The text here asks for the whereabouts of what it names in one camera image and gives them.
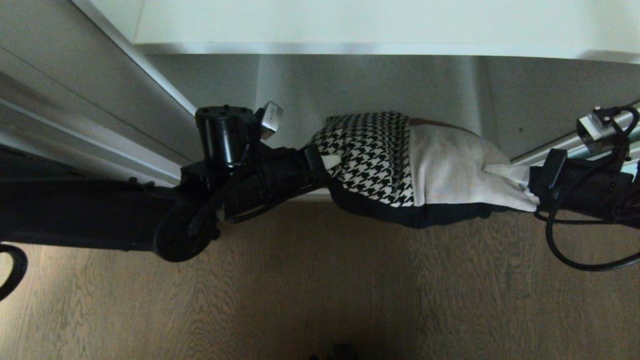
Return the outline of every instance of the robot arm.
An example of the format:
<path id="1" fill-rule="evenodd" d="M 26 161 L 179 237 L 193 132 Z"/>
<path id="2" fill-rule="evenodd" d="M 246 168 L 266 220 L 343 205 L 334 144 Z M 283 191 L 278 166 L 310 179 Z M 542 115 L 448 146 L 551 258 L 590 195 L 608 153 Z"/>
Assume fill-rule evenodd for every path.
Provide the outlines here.
<path id="1" fill-rule="evenodd" d="M 204 160 L 182 168 L 175 188 L 135 179 L 0 179 L 0 239 L 4 241 L 155 252 L 185 261 L 220 236 L 220 210 L 232 223 L 253 218 L 325 186 L 315 145 L 272 149 L 261 142 L 277 129 L 272 102 L 255 113 L 230 106 L 201 108 L 196 123 Z M 26 256 L 11 245 L 9 280 L 0 300 L 22 279 Z"/>
<path id="2" fill-rule="evenodd" d="M 585 271 L 614 270 L 640 262 L 640 252 L 604 264 L 581 264 L 567 258 L 556 246 L 553 236 L 555 222 L 564 224 L 622 224 L 640 229 L 640 176 L 621 172 L 629 160 L 629 135 L 640 115 L 631 106 L 603 109 L 577 122 L 577 132 L 592 152 L 610 151 L 597 160 L 569 159 L 566 150 L 552 149 L 542 167 L 531 167 L 529 189 L 540 199 L 538 211 L 549 213 L 547 243 L 553 254 L 564 264 Z M 600 219 L 592 222 L 556 220 L 560 209 L 568 209 Z"/>

